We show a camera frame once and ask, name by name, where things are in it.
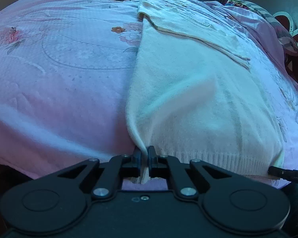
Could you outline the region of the floral patterned pillow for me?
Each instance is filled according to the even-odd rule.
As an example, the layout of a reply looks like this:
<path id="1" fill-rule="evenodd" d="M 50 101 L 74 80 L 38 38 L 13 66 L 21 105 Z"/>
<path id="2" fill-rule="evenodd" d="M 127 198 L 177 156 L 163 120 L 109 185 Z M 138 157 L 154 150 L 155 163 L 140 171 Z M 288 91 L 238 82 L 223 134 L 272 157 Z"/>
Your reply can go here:
<path id="1" fill-rule="evenodd" d="M 290 32 L 264 8 L 245 0 L 227 0 L 226 5 L 250 10 L 263 17 L 274 28 L 278 41 L 283 46 L 284 53 L 293 57 L 298 56 L 298 42 L 296 42 Z"/>

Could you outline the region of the pink floral bed sheet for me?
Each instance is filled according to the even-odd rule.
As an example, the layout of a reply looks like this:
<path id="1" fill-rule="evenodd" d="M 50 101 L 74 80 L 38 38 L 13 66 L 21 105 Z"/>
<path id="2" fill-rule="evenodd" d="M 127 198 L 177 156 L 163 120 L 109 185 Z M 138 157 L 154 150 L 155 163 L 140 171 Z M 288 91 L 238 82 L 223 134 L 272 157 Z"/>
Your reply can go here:
<path id="1" fill-rule="evenodd" d="M 133 151 L 126 105 L 139 2 L 19 0 L 0 11 L 0 164 L 39 178 Z M 280 168 L 298 170 L 298 88 L 261 84 L 281 129 Z"/>

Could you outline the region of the pink folded blanket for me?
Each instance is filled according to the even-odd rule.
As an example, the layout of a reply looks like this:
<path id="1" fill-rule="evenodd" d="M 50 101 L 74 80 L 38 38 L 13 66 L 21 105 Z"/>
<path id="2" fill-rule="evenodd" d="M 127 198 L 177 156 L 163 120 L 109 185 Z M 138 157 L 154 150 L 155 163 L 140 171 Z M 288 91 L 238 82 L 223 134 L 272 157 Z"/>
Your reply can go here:
<path id="1" fill-rule="evenodd" d="M 288 54 L 284 53 L 274 28 L 260 15 L 240 7 L 204 2 L 210 11 L 216 33 L 216 45 L 234 60 L 250 68 L 262 83 L 268 79 L 289 82 L 298 88 L 296 79 L 286 71 Z"/>

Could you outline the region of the red white headboard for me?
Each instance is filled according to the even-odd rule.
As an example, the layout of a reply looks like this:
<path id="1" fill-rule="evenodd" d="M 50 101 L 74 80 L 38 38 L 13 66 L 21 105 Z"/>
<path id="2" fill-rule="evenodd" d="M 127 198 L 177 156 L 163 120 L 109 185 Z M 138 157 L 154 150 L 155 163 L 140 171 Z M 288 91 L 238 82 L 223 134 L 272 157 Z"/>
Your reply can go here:
<path id="1" fill-rule="evenodd" d="M 285 27 L 289 33 L 298 42 L 298 28 L 295 29 L 295 24 L 289 13 L 280 11 L 273 14 L 274 18 Z M 298 82 L 298 57 L 288 57 L 286 61 L 286 69 L 291 76 Z"/>

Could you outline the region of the cream knitted sweater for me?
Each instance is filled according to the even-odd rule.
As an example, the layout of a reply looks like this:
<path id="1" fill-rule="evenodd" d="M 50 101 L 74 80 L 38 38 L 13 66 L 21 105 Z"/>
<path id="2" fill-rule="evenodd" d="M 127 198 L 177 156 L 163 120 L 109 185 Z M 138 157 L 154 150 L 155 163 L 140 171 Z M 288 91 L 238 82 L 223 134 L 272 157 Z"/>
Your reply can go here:
<path id="1" fill-rule="evenodd" d="M 276 186 L 281 129 L 257 74 L 260 50 L 220 8 L 140 0 L 142 34 L 126 105 L 129 135 L 155 147 Z"/>

